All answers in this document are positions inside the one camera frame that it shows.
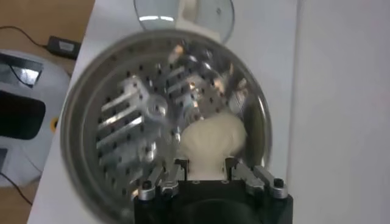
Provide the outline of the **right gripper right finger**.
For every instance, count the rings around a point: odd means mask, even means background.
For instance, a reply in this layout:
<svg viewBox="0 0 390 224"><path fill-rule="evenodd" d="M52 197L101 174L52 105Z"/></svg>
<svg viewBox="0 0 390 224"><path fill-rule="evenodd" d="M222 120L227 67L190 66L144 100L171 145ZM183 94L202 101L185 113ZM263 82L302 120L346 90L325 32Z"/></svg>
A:
<svg viewBox="0 0 390 224"><path fill-rule="evenodd" d="M274 177L263 166L249 167L234 157L228 157L225 159L225 172L229 181L244 181L246 191L250 195L262 191L278 200L288 197L288 188L284 180Z"/></svg>

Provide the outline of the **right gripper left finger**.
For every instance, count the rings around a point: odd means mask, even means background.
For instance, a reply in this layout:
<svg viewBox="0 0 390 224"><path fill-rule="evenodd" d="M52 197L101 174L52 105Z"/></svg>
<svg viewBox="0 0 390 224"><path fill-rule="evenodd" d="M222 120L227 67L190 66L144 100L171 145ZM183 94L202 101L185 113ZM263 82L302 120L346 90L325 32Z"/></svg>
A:
<svg viewBox="0 0 390 224"><path fill-rule="evenodd" d="M179 193L179 182L186 181L188 173L188 160L175 159L170 169L157 165L149 171L137 189L137 199L151 201L157 195L169 200Z"/></svg>

